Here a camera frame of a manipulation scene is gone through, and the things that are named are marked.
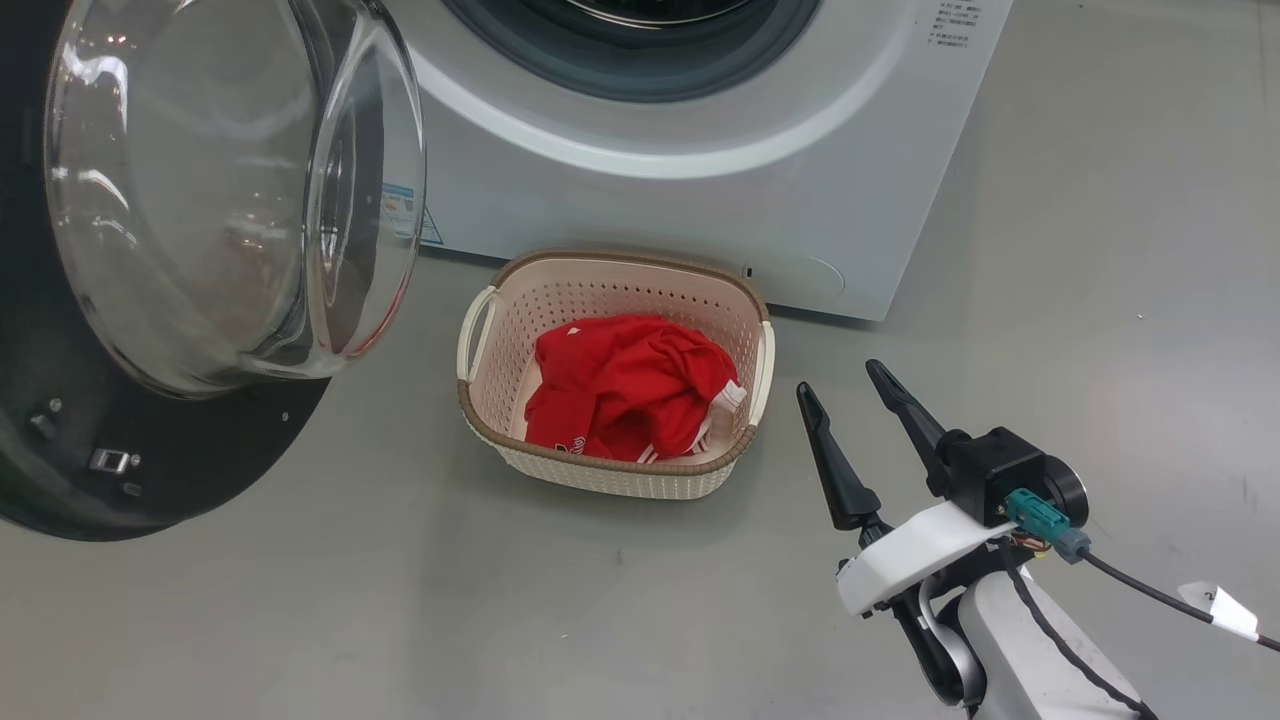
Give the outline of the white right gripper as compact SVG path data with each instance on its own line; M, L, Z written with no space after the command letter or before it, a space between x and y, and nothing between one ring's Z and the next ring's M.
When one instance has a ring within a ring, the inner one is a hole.
M925 468L929 492L943 498L948 493L950 471L937 447L946 429L881 360L868 360L867 374L886 409L902 424ZM829 415L815 391L801 382L796 398L833 528L864 530L882 525L881 501L861 483L831 433ZM937 503L916 512L849 560L836 574L838 596L850 615L861 616L987 541L1009 534L1014 527L1012 521L987 527L956 503Z

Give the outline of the red and white garment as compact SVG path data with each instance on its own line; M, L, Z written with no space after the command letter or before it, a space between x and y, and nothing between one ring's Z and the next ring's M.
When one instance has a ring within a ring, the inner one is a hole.
M749 397L732 357L658 315L598 316L541 334L525 441L564 454L657 464L704 454Z

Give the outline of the black round glass washer door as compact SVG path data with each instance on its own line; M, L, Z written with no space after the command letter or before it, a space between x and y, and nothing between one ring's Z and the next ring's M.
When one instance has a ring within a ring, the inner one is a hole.
M0 521L228 503L390 327L420 86L384 0L0 0Z

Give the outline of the cream perforated laundry basket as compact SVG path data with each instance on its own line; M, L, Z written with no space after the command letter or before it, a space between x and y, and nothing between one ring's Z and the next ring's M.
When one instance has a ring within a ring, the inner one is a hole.
M539 379L536 338L568 322L628 313L700 331L739 369L746 398L716 420L707 451L636 464L529 443L524 410ZM507 263L471 302L457 343L457 393L475 436L525 475L603 495L696 500L718 489L753 446L771 393L774 351L765 302L741 278L666 258L548 249Z

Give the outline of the white front-load washing machine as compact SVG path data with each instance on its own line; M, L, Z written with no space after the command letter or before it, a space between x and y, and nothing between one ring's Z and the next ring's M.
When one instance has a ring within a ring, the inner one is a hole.
M882 320L1014 0L385 0L426 240L682 258Z

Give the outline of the blue energy label sticker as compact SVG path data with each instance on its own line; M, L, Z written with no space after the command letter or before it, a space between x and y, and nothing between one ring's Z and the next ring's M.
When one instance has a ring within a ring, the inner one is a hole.
M421 245L444 246L430 211L415 197L415 191L410 187L383 183L381 219L399 238L407 240L411 231L417 231L416 237Z

